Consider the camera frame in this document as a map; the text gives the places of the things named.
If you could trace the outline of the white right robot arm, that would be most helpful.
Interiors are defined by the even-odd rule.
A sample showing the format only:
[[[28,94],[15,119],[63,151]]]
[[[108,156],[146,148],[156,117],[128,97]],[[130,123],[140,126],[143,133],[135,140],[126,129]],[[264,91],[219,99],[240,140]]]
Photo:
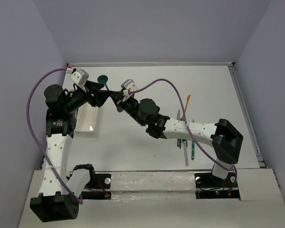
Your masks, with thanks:
[[[209,181],[222,185],[238,163],[243,135],[226,119],[217,123],[193,123],[177,120],[159,113],[160,108],[149,98],[138,101],[123,92],[111,96],[119,112],[125,111],[153,138],[193,140],[196,145],[213,147],[216,154]]]

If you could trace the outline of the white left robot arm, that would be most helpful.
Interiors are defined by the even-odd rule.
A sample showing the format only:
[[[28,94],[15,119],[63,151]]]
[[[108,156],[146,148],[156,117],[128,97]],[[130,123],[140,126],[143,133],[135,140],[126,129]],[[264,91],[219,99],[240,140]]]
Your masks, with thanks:
[[[93,199],[108,199],[105,177],[95,173],[92,164],[79,164],[67,174],[69,149],[74,138],[76,113],[85,104],[100,107],[112,92],[103,91],[103,85],[86,81],[73,84],[69,91],[60,85],[50,85],[44,91],[46,105],[47,147],[44,176],[38,195],[30,200],[30,209],[42,222],[76,219],[83,203],[82,192],[92,191]]]

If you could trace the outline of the teal plastic spoon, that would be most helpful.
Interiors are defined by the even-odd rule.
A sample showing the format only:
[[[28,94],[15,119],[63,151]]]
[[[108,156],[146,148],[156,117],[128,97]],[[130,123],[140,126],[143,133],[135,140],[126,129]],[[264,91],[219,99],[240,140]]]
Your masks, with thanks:
[[[97,78],[98,83],[103,84],[106,88],[107,91],[109,91],[109,88],[107,86],[107,81],[108,81],[108,77],[106,75],[100,75]]]

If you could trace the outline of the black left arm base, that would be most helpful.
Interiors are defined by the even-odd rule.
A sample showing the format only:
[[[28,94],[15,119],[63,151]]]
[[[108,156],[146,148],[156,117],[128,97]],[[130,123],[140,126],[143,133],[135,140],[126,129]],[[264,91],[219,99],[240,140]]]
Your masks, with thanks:
[[[82,188],[84,200],[110,200],[111,199],[111,173],[96,173],[92,164],[76,165],[66,177],[67,186],[77,194]]]

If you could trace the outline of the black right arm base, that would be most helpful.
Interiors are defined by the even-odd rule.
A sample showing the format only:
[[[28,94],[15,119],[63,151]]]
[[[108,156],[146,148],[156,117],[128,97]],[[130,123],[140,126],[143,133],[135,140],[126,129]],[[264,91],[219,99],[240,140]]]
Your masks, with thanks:
[[[212,175],[211,172],[197,172],[194,174],[196,184],[196,199],[240,199],[235,174],[229,172],[223,180]]]

